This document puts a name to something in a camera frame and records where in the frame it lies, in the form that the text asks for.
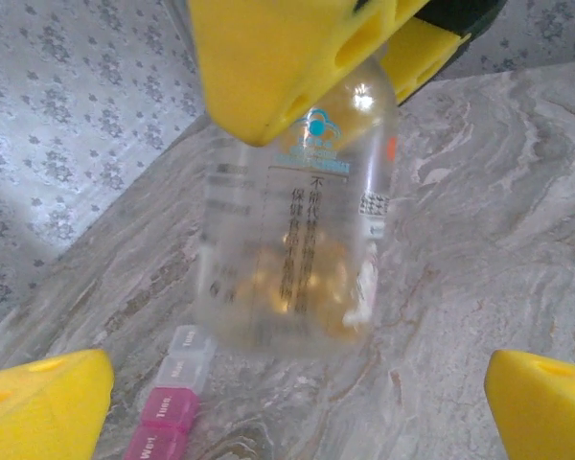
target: clear plastic bottle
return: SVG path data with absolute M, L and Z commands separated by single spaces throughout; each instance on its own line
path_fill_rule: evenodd
M 397 124 L 369 58 L 270 145 L 210 152 L 196 314 L 220 342 L 319 357 L 367 334 Z

